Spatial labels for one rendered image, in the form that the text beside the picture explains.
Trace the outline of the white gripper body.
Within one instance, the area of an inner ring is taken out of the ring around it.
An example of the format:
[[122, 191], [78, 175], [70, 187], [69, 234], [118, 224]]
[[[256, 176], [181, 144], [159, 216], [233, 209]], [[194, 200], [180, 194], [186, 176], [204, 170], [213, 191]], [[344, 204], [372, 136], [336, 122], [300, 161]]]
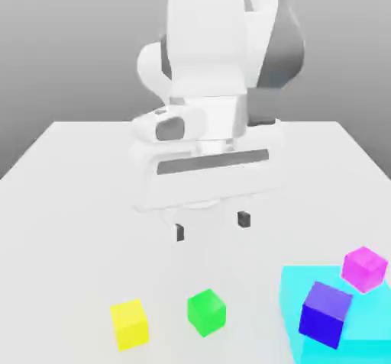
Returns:
[[147, 212], [279, 187], [285, 145], [238, 143], [230, 153], [198, 156], [195, 143], [133, 143], [132, 205]]

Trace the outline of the small green cube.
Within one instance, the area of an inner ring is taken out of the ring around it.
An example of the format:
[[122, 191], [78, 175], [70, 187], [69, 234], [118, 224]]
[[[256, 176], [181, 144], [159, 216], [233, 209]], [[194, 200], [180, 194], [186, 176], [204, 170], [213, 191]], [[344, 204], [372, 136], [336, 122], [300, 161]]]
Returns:
[[187, 299], [187, 318], [202, 337], [207, 337], [226, 324], [226, 304], [208, 288]]

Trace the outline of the small yellow cube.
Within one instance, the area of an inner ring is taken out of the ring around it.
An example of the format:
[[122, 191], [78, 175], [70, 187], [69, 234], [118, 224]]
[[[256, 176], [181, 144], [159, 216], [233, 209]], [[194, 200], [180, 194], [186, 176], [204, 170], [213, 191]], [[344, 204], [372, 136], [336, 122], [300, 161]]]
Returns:
[[149, 341], [147, 316], [140, 299], [110, 307], [118, 350], [124, 351]]

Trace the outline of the small blue cube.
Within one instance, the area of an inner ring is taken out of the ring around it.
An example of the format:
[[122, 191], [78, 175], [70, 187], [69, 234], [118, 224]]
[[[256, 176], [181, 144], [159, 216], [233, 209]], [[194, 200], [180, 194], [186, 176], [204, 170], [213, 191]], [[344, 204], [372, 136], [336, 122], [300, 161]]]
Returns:
[[299, 332], [336, 350], [352, 299], [351, 294], [315, 281], [302, 304]]

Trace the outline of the small magenta cube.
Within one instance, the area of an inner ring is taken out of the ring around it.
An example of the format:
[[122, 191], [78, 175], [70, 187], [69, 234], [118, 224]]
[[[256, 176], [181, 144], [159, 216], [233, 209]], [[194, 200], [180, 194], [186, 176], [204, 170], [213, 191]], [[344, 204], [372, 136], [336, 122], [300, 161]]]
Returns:
[[366, 294], [383, 283], [388, 265], [382, 256], [362, 246], [344, 257], [341, 277]]

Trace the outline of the large cyan box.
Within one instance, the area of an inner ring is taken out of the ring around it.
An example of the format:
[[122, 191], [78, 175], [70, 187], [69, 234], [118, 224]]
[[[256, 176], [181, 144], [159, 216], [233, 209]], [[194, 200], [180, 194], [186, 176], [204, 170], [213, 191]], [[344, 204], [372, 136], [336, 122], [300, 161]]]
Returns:
[[[299, 332], [302, 305], [316, 281], [353, 295], [336, 350]], [[294, 364], [391, 364], [391, 287], [387, 282], [361, 294], [341, 278], [338, 266], [284, 266], [280, 307]]]

